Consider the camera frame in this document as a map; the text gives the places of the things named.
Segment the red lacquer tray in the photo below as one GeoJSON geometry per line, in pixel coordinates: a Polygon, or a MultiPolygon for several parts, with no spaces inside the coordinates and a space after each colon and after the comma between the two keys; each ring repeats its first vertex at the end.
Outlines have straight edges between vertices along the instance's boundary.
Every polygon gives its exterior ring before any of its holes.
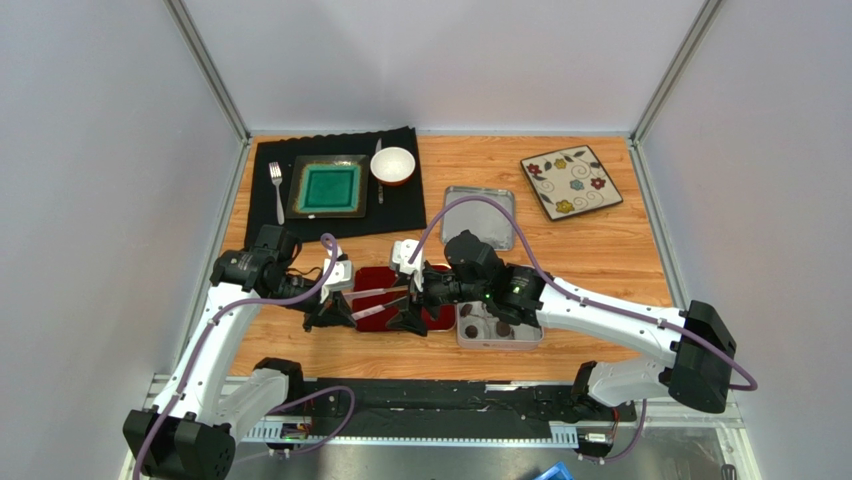
{"type": "MultiPolygon", "coordinates": [[[[355,273],[354,291],[367,291],[380,288],[390,288],[395,281],[395,272],[386,266],[372,266],[360,268],[355,273]]],[[[398,297],[401,292],[392,292],[350,301],[354,312],[365,310],[374,306],[383,305],[398,297]]],[[[364,319],[357,321],[356,330],[362,333],[390,332],[385,323],[396,313],[395,309],[383,310],[364,319]]],[[[426,309],[422,311],[422,318],[426,322],[429,332],[451,331],[455,328],[457,316],[453,305],[441,307],[439,315],[432,318],[426,309]]]]}

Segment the silver tin with paper cups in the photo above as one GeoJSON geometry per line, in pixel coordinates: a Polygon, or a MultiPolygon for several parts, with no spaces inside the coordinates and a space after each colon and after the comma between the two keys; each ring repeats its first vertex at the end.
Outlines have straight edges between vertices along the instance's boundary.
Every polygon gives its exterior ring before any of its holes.
{"type": "Polygon", "coordinates": [[[455,311],[456,340],[465,349],[530,351],[544,338],[541,328],[505,323],[490,314],[482,302],[459,303],[455,311]]]}

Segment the silver tin lid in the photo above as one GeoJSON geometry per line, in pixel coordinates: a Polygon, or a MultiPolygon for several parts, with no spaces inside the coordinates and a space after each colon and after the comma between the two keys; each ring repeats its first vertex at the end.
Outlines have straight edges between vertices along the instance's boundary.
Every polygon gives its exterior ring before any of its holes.
{"type": "MultiPolygon", "coordinates": [[[[490,198],[515,216],[515,196],[506,189],[449,186],[444,192],[444,205],[474,196],[490,198]]],[[[465,202],[448,212],[441,220],[441,242],[446,244],[464,230],[469,230],[496,251],[509,251],[515,245],[516,234],[510,222],[488,203],[465,202]]]]}

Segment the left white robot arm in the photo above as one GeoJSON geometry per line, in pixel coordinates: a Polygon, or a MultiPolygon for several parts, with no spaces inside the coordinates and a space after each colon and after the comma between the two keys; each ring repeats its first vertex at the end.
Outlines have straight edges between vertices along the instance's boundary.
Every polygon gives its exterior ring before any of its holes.
{"type": "Polygon", "coordinates": [[[351,276],[337,240],[322,235],[328,257],[316,280],[288,272],[301,244],[283,227],[266,225],[246,250],[215,262],[206,304],[176,370],[152,406],[129,412],[123,433],[135,457],[132,476],[224,479],[237,444],[266,415],[311,400],[299,364],[261,361],[231,394],[222,389],[248,327],[264,305],[318,312],[351,276]]]}

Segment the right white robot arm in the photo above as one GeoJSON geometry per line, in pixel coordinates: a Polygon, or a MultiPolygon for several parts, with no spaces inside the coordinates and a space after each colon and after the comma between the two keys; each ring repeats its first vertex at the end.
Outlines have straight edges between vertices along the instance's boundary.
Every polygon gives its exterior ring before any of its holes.
{"type": "Polygon", "coordinates": [[[423,312],[472,304],[481,315],[508,325],[562,329],[639,353],[639,358],[581,365],[574,393],[607,407],[670,397],[697,411],[725,411],[737,344],[710,304],[686,310],[620,300],[553,277],[536,266],[505,263],[488,244],[464,231],[446,244],[448,269],[423,259],[415,240],[398,241],[390,266],[409,289],[409,303],[393,324],[422,334],[423,312]]]}

